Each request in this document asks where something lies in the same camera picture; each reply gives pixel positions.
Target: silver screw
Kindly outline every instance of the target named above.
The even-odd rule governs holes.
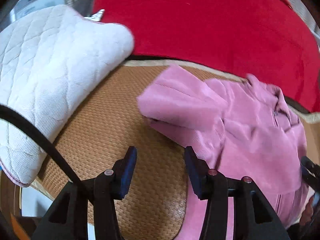
[[[216,176],[218,174],[218,172],[215,169],[209,169],[208,174],[211,176]]]
[[[106,175],[106,176],[111,176],[112,174],[113,174],[113,170],[111,170],[111,169],[105,170],[105,172],[104,172],[104,175]]]
[[[251,183],[252,182],[252,179],[248,176],[244,176],[243,177],[243,181],[246,182],[246,183]]]

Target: pink fabric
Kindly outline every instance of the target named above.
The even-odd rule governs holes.
[[[201,81],[172,65],[138,97],[150,126],[226,177],[250,176],[285,227],[303,208],[308,189],[301,183],[300,158],[306,137],[298,116],[288,108],[279,87],[259,82]],[[206,201],[188,184],[185,219],[178,240],[199,239]],[[233,202],[229,199],[227,239],[232,239]]]

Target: white quilted pillow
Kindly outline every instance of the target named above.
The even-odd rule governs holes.
[[[0,33],[0,103],[51,142],[97,86],[133,50],[123,25],[84,19],[66,5],[31,13]],[[32,183],[46,153],[0,120],[0,165],[17,185]]]

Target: red blanket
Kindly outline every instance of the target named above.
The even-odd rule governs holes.
[[[286,0],[95,0],[129,27],[134,55],[172,57],[275,84],[320,111],[315,39]]]

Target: woven bamboo mat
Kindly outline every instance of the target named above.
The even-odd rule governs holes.
[[[116,202],[125,239],[173,239],[185,214],[187,175],[183,149],[149,128],[136,97],[165,66],[121,66],[103,80],[79,106],[55,145],[81,179],[97,176],[123,158],[130,145],[138,159],[128,195]],[[221,78],[205,70],[185,67],[200,79]],[[56,197],[68,181],[47,159],[38,181]],[[93,223],[93,208],[88,210]]]

